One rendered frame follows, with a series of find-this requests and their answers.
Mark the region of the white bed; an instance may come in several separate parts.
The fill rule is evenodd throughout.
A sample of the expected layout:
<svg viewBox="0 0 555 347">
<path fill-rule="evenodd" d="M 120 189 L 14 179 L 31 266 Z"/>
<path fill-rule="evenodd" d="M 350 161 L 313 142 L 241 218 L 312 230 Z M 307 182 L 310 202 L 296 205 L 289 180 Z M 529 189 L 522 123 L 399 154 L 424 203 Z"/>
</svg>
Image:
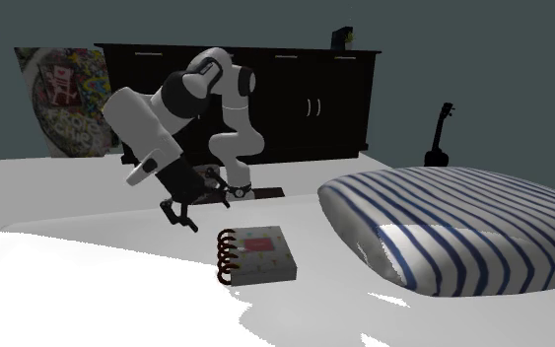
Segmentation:
<svg viewBox="0 0 555 347">
<path fill-rule="evenodd" d="M 314 195 L 0 229 L 0 347 L 555 347 L 555 291 L 437 299 L 377 275 Z M 225 228 L 278 225 L 293 281 L 227 287 Z"/>
</svg>

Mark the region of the black sideboard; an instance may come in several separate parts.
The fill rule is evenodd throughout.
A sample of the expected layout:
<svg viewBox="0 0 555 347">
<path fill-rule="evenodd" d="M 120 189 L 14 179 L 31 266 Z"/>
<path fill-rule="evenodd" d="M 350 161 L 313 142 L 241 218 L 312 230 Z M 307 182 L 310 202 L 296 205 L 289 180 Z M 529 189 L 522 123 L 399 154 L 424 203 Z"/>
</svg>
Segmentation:
<svg viewBox="0 0 555 347">
<path fill-rule="evenodd" d="M 202 45 L 104 43 L 110 86 L 153 94 L 183 70 Z M 367 131 L 376 52 L 277 47 L 228 47 L 250 68 L 251 125 L 264 138 L 248 165 L 355 158 L 368 149 Z"/>
</svg>

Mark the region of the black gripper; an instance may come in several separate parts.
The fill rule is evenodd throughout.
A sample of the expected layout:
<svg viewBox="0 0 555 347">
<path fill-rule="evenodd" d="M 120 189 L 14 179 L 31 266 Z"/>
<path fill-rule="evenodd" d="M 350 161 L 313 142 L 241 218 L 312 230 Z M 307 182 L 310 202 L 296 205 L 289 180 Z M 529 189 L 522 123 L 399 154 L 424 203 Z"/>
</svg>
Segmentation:
<svg viewBox="0 0 555 347">
<path fill-rule="evenodd" d="M 197 233 L 198 227 L 188 216 L 188 204 L 200 197 L 201 204 L 220 202 L 227 208 L 231 207 L 227 199 L 229 186 L 220 175 L 208 168 L 204 180 L 184 155 L 156 172 L 155 177 L 172 197 L 160 203 L 160 208 L 172 225 L 182 225 Z M 174 202 L 180 203 L 179 214 L 173 209 Z"/>
</svg>

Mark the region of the colourful patterned board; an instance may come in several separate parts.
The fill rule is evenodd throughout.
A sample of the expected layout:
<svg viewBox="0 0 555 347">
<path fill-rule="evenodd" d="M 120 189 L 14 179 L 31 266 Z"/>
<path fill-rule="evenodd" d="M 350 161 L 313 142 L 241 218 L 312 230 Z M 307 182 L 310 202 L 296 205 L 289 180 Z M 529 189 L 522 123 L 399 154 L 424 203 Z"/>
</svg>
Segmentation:
<svg viewBox="0 0 555 347">
<path fill-rule="evenodd" d="M 103 116 L 111 86 L 99 50 L 16 47 L 14 52 L 52 158 L 102 157 L 120 145 Z"/>
</svg>

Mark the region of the dark robot stand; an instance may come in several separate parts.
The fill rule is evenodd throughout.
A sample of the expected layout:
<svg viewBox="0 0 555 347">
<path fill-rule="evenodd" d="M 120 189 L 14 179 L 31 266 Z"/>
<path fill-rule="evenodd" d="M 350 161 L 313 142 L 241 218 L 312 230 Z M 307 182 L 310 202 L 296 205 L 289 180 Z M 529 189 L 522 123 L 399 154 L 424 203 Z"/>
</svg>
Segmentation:
<svg viewBox="0 0 555 347">
<path fill-rule="evenodd" d="M 235 197 L 228 193 L 228 201 L 243 201 L 255 199 L 270 199 L 284 197 L 285 193 L 281 187 L 253 187 L 243 198 Z M 197 198 L 193 205 L 222 203 L 222 196 L 216 189 L 209 189 L 209 192 Z"/>
</svg>

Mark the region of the black ukulele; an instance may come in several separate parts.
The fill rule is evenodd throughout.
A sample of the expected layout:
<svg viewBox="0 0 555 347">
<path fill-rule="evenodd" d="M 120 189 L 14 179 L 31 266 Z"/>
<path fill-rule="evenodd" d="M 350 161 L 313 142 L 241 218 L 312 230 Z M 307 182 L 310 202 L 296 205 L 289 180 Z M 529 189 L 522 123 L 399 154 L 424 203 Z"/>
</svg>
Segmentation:
<svg viewBox="0 0 555 347">
<path fill-rule="evenodd" d="M 443 132 L 444 122 L 447 117 L 452 116 L 454 110 L 452 103 L 444 103 L 440 111 L 432 148 L 426 152 L 424 157 L 425 167 L 446 167 L 449 164 L 450 157 L 440 148 L 441 136 Z"/>
</svg>

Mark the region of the grey spiral-bound notebook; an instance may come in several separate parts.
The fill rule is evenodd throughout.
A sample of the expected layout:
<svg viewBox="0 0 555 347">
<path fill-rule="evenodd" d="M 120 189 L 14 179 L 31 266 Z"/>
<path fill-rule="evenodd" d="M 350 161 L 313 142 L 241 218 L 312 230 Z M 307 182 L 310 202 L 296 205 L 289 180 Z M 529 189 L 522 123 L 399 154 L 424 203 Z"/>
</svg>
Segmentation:
<svg viewBox="0 0 555 347">
<path fill-rule="evenodd" d="M 297 278 L 298 266 L 279 226 L 224 229 L 217 236 L 218 281 L 245 286 Z"/>
</svg>

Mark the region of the blue striped white pillow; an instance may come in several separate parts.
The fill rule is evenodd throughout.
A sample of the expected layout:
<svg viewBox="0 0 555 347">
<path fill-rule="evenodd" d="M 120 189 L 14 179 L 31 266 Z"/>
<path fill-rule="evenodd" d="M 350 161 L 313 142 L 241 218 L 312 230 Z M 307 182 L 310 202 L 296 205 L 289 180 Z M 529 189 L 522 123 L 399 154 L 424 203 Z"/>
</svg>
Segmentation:
<svg viewBox="0 0 555 347">
<path fill-rule="evenodd" d="M 317 191 L 335 233 L 381 278 L 430 297 L 555 289 L 555 189 L 479 169 L 351 173 Z"/>
</svg>

